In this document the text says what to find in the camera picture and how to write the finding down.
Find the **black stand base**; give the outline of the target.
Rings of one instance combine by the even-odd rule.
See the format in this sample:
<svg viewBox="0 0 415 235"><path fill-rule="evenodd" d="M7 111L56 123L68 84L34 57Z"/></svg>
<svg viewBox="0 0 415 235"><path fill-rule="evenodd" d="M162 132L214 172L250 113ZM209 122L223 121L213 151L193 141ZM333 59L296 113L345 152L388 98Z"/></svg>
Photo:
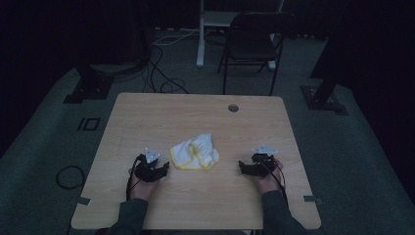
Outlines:
<svg viewBox="0 0 415 235"><path fill-rule="evenodd" d="M310 110L332 111L338 116L347 116L346 107L334 93L335 87L335 82L324 79L319 86L301 85L300 91Z"/></svg>
<svg viewBox="0 0 415 235"><path fill-rule="evenodd" d="M75 67L80 79L71 94L64 100L65 104L81 104L84 100L106 100L114 82L114 77L94 70L90 65Z"/></svg>

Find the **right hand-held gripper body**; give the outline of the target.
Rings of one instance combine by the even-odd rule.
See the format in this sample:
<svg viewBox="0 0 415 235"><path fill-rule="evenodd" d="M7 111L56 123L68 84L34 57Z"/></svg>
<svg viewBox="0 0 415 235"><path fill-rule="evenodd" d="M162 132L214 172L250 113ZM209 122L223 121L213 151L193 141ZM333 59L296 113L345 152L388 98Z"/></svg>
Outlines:
<svg viewBox="0 0 415 235"><path fill-rule="evenodd" d="M274 154L278 153L277 149L263 144L258 148L253 148L253 152L254 176L265 177L275 169Z"/></svg>

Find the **black folding chair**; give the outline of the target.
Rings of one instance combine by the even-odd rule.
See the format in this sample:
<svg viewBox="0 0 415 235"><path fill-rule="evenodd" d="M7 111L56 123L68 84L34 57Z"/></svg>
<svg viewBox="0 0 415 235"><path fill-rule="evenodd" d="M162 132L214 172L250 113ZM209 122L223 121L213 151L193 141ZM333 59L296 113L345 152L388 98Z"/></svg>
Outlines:
<svg viewBox="0 0 415 235"><path fill-rule="evenodd" d="M222 93L226 93L230 66L259 66L275 63L269 96L273 94L284 40L296 24L292 13L244 12L231 22L217 71L224 69Z"/></svg>

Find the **person's left hand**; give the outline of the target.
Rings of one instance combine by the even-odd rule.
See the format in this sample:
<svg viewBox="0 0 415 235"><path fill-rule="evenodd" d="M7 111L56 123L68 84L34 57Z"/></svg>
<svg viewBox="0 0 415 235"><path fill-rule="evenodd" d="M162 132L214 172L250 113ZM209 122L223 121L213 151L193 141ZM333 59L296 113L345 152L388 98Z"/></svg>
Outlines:
<svg viewBox="0 0 415 235"><path fill-rule="evenodd" d="M141 199L149 201L152 198L152 195L156 191L159 183L155 182L145 182L139 179L134 174L134 168L129 170L130 180L128 185L128 197L130 200Z"/></svg>

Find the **white desk frame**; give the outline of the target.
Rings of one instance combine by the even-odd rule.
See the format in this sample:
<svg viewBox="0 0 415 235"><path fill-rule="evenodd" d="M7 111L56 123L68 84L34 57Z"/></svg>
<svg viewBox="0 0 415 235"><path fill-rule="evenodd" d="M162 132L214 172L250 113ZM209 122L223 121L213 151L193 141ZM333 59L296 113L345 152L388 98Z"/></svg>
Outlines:
<svg viewBox="0 0 415 235"><path fill-rule="evenodd" d="M205 64L205 33L206 26L220 26L228 27L238 12L235 11L218 11L218 10L206 10L205 1L200 0L200 13L199 13L199 45L198 54L196 59L196 67L202 68Z"/></svg>

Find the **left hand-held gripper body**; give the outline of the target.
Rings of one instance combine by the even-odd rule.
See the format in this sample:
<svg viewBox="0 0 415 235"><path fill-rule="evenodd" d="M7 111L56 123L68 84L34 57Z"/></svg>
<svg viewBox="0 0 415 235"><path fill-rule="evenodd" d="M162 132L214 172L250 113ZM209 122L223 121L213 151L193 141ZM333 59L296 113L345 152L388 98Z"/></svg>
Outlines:
<svg viewBox="0 0 415 235"><path fill-rule="evenodd" d="M160 154L158 152L146 148L144 153L136 158L138 165L135 166L134 174L142 181L155 182L157 173L163 172L163 170L157 168L159 158Z"/></svg>

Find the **person's right hand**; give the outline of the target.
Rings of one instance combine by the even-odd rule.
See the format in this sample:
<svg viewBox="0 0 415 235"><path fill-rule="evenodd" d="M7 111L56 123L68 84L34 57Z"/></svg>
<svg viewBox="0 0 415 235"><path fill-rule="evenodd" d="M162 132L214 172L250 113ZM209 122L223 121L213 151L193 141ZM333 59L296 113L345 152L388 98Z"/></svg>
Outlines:
<svg viewBox="0 0 415 235"><path fill-rule="evenodd" d="M265 194L271 191L279 191L281 184L281 172L283 165L278 161L274 160L276 168L271 174L266 177L254 177L254 183L261 194Z"/></svg>

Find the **white cloth with yellow edge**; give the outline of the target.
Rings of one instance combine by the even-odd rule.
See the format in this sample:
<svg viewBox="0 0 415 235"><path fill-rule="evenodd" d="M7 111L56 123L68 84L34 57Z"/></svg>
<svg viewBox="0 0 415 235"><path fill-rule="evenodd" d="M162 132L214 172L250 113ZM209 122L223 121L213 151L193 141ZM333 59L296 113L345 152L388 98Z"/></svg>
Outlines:
<svg viewBox="0 0 415 235"><path fill-rule="evenodd" d="M169 152L173 164L179 169L211 169L219 161L219 154L213 148L210 133L200 134L175 145Z"/></svg>

